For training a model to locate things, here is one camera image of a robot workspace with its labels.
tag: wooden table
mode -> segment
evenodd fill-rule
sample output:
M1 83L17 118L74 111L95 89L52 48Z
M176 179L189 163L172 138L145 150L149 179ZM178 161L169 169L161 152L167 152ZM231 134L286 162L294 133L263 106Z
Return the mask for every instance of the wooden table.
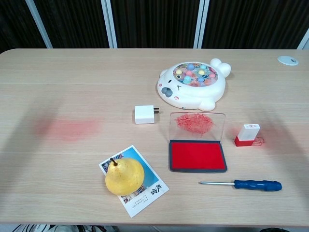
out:
M279 55L294 56L285 66ZM169 114L156 82L178 62L231 64L223 98L224 174L168 169ZM0 56L0 223L309 226L309 51L17 49ZM135 105L160 107L135 125ZM245 123L262 146L235 147ZM170 191L134 218L105 187L98 164L135 147ZM260 192L198 181L278 180Z

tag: black curtain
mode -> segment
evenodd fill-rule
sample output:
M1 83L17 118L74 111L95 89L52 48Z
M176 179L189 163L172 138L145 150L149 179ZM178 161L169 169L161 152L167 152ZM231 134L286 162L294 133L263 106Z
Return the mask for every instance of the black curtain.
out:
M111 0L119 48L193 48L199 0Z
M13 48L46 48L25 0L0 0L0 53Z
M34 0L53 48L109 48L100 0Z
M211 0L202 48L296 49L309 0Z

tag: blue screwdriver handle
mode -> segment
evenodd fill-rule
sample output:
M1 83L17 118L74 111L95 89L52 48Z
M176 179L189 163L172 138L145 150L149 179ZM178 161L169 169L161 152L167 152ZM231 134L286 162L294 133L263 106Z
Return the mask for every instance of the blue screwdriver handle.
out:
M235 180L234 187L237 189L251 189L251 190L263 190L263 191L279 191L282 189L282 185L278 181L256 181L256 180Z

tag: pear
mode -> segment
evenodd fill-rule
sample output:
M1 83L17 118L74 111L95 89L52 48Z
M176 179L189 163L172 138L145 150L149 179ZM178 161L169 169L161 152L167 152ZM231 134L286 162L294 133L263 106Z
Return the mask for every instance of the pear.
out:
M144 169L140 162L132 158L111 158L111 163L105 177L108 190L118 196L129 195L142 185L144 181Z

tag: floor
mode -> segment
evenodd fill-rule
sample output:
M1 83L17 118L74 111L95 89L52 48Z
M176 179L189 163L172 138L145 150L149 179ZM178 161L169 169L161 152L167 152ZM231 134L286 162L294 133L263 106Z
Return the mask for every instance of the floor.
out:
M0 225L0 232L12 232L17 225ZM120 232L259 232L263 228L118 226ZM283 228L289 232L309 232L309 228Z

